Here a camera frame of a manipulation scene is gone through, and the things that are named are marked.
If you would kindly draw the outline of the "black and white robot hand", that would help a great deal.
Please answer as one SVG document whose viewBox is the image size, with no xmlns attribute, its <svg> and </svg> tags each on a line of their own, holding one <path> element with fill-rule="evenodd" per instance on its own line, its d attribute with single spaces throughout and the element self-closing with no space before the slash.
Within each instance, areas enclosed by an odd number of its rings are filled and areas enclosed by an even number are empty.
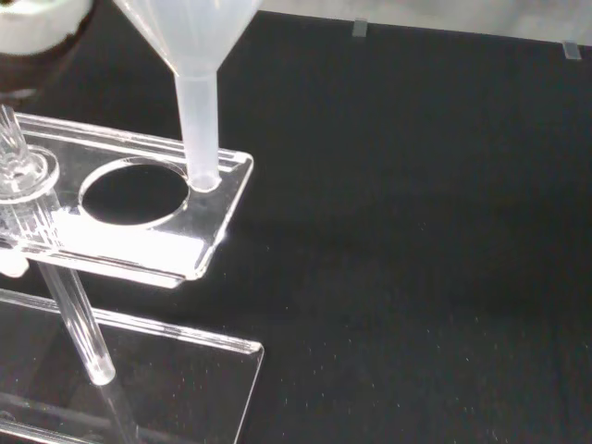
<svg viewBox="0 0 592 444">
<path fill-rule="evenodd" d="M 2 1 L 1 53 L 40 54 L 78 32 L 94 1 Z"/>
</svg>

